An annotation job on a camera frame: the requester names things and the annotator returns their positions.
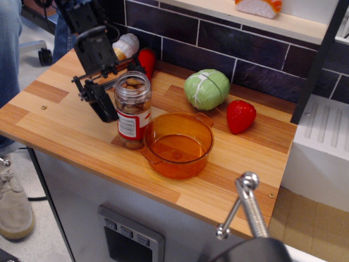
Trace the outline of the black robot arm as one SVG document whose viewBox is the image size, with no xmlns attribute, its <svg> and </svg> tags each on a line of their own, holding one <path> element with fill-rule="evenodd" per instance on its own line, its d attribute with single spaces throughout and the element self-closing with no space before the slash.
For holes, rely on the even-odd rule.
<svg viewBox="0 0 349 262">
<path fill-rule="evenodd" d="M 112 88 L 112 82 L 98 84 L 93 80 L 106 78 L 109 74 L 117 74 L 119 70 L 128 68 L 145 73 L 145 67 L 139 62 L 139 52 L 129 58 L 119 59 L 112 48 L 112 40 L 107 36 L 109 24 L 106 15 L 97 1 L 77 4 L 67 11 L 62 1 L 56 1 L 64 20 L 73 33 L 77 35 L 74 50 L 85 71 L 83 76 L 75 76 L 72 82 L 76 84 L 80 98 L 89 102 L 92 109 L 104 122 L 118 120 L 118 115 L 107 90 Z"/>
</svg>

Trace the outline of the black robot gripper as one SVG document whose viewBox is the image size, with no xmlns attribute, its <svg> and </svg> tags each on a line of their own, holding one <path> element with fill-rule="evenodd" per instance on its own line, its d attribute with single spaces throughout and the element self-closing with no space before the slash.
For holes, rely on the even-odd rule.
<svg viewBox="0 0 349 262">
<path fill-rule="evenodd" d="M 75 76 L 73 82 L 80 92 L 80 97 L 89 103 L 99 118 L 106 123 L 118 120 L 117 111 L 106 92 L 105 85 L 92 80 L 107 78 L 110 74 L 118 74 L 119 70 L 143 73 L 149 81 L 149 59 L 138 57 L 138 54 L 119 60 L 106 33 L 106 26 L 96 26 L 76 38 L 74 50 L 85 71 L 83 76 Z"/>
</svg>

